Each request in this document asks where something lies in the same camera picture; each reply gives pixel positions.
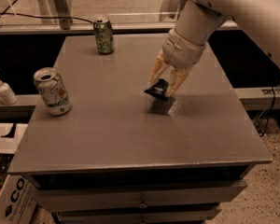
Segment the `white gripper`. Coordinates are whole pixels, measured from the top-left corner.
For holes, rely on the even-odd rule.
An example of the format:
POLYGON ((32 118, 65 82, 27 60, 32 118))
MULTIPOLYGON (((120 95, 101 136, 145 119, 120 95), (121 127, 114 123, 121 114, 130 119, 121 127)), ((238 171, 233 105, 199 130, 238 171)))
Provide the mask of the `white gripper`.
POLYGON ((170 64, 174 69, 170 73, 165 96, 171 97, 188 78, 189 68, 200 60, 204 49, 205 45, 195 45, 171 29, 162 43, 162 51, 159 52, 152 66, 149 83, 155 84, 170 64))

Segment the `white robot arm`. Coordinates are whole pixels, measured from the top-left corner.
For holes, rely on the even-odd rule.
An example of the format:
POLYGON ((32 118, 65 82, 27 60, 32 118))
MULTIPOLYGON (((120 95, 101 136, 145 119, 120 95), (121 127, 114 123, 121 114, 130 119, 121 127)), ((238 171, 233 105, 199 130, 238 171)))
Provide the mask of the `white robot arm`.
POLYGON ((211 34, 233 20, 280 68, 280 0, 163 0, 159 19, 176 18, 152 67, 145 93, 163 101, 199 62, 211 34))

